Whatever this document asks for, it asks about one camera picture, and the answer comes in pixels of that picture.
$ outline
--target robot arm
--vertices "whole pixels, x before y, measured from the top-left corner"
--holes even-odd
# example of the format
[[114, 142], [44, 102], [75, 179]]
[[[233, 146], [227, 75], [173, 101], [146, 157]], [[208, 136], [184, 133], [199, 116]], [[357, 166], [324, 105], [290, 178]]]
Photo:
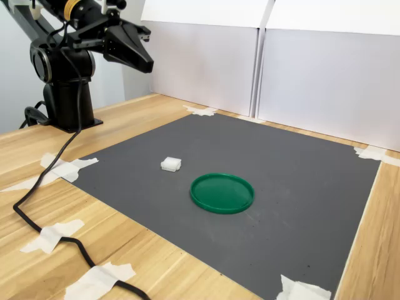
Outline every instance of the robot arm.
[[[29, 0], [0, 0], [21, 26], [32, 42], [46, 48], [46, 38], [54, 29], [40, 16], [34, 19]], [[90, 50], [103, 54], [107, 61], [125, 64], [143, 73], [150, 73], [153, 60], [141, 40], [149, 41], [150, 30], [119, 17], [119, 9], [125, 0], [113, 0], [116, 8], [107, 9], [94, 0], [41, 0], [40, 4], [60, 21], [71, 21], [76, 32], [68, 34], [66, 45], [71, 49]]]
[[[149, 41], [150, 30], [119, 17], [125, 0], [0, 0], [31, 39], [31, 62], [41, 81], [47, 117], [35, 107], [25, 109], [28, 126], [52, 125], [69, 133], [102, 124], [94, 118], [89, 82], [96, 63], [91, 51], [107, 61], [124, 64], [143, 73], [153, 70], [153, 60], [141, 41]], [[61, 22], [76, 31], [61, 37], [41, 16], [43, 6]], [[76, 99], [80, 91], [80, 108]]]

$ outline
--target white tape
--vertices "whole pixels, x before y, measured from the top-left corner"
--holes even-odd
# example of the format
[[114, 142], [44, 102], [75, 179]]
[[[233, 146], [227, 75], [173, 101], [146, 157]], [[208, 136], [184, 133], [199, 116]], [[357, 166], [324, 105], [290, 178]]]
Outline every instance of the white tape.
[[261, 123], [265, 122], [264, 120], [254, 119], [253, 117], [238, 116], [237, 118], [240, 120], [245, 120], [245, 121], [249, 121], [249, 122], [253, 122], [253, 123], [257, 123], [257, 124], [261, 124]]
[[65, 300], [96, 300], [107, 294], [118, 281], [135, 276], [130, 264], [114, 266], [110, 262], [92, 267], [78, 281], [66, 288]]
[[199, 116], [213, 116], [214, 113], [218, 110], [216, 108], [207, 107], [204, 109], [194, 108], [187, 105], [184, 105], [187, 108], [187, 111], [192, 111], [192, 114], [198, 114]]
[[[56, 158], [54, 155], [50, 153], [45, 153], [41, 159], [40, 165], [44, 168], [47, 168], [54, 160], [54, 158]], [[66, 162], [62, 159], [59, 159], [54, 167], [51, 169], [51, 171], [45, 175], [40, 186], [45, 186], [49, 183], [52, 183], [60, 177], [69, 181], [70, 183], [73, 183], [79, 177], [78, 171], [80, 169], [90, 166], [91, 164], [94, 164], [96, 162], [98, 162], [97, 158], [87, 159], [85, 161], [81, 159], [75, 159], [72, 162]], [[7, 189], [3, 189], [0, 192], [16, 191], [18, 189], [31, 189], [34, 186], [35, 182], [38, 180], [38, 177], [39, 176], [35, 176], [31, 179], [8, 187]]]
[[400, 159], [393, 158], [386, 155], [386, 149], [374, 146], [368, 146], [366, 149], [354, 147], [356, 154], [359, 158], [374, 159], [376, 161], [383, 161], [386, 164], [400, 167]]
[[318, 286], [292, 281], [281, 275], [282, 292], [277, 295], [276, 300], [329, 300], [331, 292], [325, 291]]
[[56, 223], [53, 226], [43, 227], [40, 235], [23, 247], [20, 251], [29, 253], [38, 249], [50, 254], [63, 236], [72, 236], [84, 223], [81, 220], [73, 220], [68, 223]]

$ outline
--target round lid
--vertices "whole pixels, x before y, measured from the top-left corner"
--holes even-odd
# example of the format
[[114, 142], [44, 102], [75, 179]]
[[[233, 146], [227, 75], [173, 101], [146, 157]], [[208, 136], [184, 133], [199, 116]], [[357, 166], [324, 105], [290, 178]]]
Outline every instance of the round lid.
[[190, 195], [194, 203], [207, 211], [236, 214], [253, 203], [254, 189], [235, 175], [211, 173], [193, 181]]

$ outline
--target white board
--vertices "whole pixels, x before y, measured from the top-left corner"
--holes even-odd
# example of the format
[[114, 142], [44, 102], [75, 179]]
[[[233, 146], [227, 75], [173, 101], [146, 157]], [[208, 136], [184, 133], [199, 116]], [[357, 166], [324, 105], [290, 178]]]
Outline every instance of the white board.
[[400, 1], [278, 0], [267, 28], [398, 36]]
[[265, 27], [264, 13], [274, 0], [146, 0], [142, 21]]
[[248, 116], [258, 29], [173, 22], [143, 24], [154, 59], [151, 90]]
[[400, 151], [400, 37], [268, 29], [258, 118]]

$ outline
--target wooden tabletop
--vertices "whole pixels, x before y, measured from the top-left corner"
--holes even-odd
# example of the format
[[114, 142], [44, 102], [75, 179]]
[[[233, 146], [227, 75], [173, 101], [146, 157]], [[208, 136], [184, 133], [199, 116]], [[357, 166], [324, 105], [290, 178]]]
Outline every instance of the wooden tabletop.
[[[72, 161], [187, 116], [190, 112], [184, 104], [203, 108], [153, 94], [98, 109], [95, 116], [104, 124], [84, 130], [61, 158]], [[360, 148], [367, 146], [270, 122], [263, 124]], [[42, 155], [56, 154], [68, 137], [69, 134], [50, 126], [33, 126], [0, 135], [0, 190], [38, 175], [43, 170]], [[400, 158], [398, 152], [387, 154]], [[26, 190], [0, 192], [0, 299], [62, 299], [65, 288], [89, 267], [73, 244], [59, 244], [51, 254], [19, 252], [38, 235], [13, 211], [13, 204], [25, 193]], [[41, 227], [83, 220], [84, 227], [73, 237], [82, 241], [93, 261], [130, 263], [136, 275], [128, 283], [141, 288], [152, 299], [258, 298], [62, 179], [40, 187], [21, 208]], [[336, 299], [400, 299], [399, 283], [399, 168], [381, 163]], [[137, 297], [114, 287], [104, 299]]]

